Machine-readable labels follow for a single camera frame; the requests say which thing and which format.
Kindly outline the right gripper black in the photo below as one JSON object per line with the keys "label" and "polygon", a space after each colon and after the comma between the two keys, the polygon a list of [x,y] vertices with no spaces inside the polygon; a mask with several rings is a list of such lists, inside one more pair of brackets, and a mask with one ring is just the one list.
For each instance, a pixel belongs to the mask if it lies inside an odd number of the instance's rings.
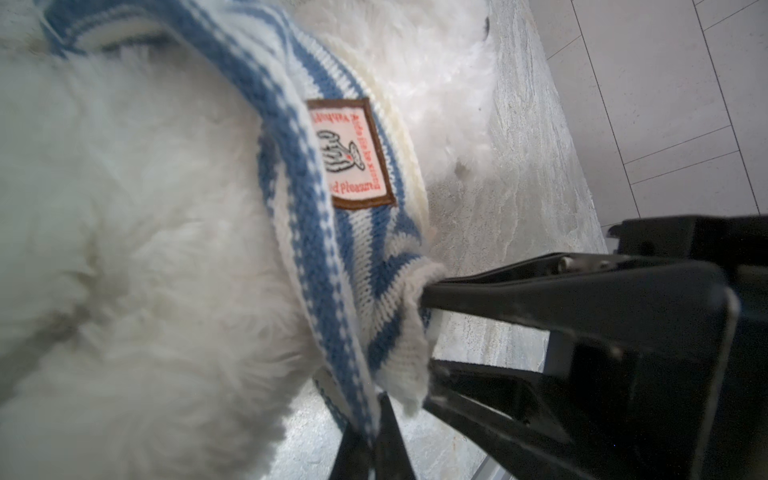
{"label": "right gripper black", "polygon": [[[634,219],[607,235],[627,255],[549,254],[434,283],[421,304],[558,332],[545,373],[565,382],[644,478],[765,478],[766,218]],[[707,363],[612,353],[560,334],[607,345],[718,345],[740,303],[712,263],[742,302],[715,409],[706,404]]]}

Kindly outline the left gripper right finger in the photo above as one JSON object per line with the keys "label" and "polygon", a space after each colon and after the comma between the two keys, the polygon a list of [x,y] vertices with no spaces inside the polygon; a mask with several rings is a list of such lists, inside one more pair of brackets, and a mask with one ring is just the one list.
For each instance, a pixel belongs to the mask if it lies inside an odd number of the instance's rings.
{"label": "left gripper right finger", "polygon": [[415,480],[404,440],[389,396],[378,395],[381,408],[380,429],[373,447],[376,480]]}

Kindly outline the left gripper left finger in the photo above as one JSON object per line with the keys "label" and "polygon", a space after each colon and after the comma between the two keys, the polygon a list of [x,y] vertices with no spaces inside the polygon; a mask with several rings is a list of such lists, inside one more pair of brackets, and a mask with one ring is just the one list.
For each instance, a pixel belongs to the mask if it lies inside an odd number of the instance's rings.
{"label": "left gripper left finger", "polygon": [[351,424],[347,426],[328,479],[368,480],[374,473],[373,449]]}

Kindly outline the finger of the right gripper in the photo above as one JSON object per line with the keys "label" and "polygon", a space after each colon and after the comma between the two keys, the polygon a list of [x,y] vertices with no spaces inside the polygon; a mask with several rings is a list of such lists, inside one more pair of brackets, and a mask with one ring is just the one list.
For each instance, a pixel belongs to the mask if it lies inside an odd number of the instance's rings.
{"label": "finger of the right gripper", "polygon": [[423,407],[517,479],[598,479],[600,438],[542,373],[430,361]]}

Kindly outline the white teddy bear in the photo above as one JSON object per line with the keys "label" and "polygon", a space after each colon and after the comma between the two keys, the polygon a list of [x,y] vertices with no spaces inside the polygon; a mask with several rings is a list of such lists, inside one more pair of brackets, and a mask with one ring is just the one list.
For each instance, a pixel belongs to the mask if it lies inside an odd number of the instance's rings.
{"label": "white teddy bear", "polygon": [[[39,2],[1,8],[1,475],[263,476],[324,358],[262,119],[174,39],[55,53]],[[426,195],[489,151],[487,2],[268,2],[371,67]]]}

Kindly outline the blue white striped sweater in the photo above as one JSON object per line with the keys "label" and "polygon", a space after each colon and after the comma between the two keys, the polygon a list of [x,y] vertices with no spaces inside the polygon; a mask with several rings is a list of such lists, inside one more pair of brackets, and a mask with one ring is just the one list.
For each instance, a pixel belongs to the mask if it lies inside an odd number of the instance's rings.
{"label": "blue white striped sweater", "polygon": [[366,439],[377,393],[418,407],[436,325],[419,304],[442,266],[426,253],[426,189],[404,122],[373,70],[268,1],[41,1],[59,55],[177,40],[263,122],[260,189],[324,364],[315,381]]}

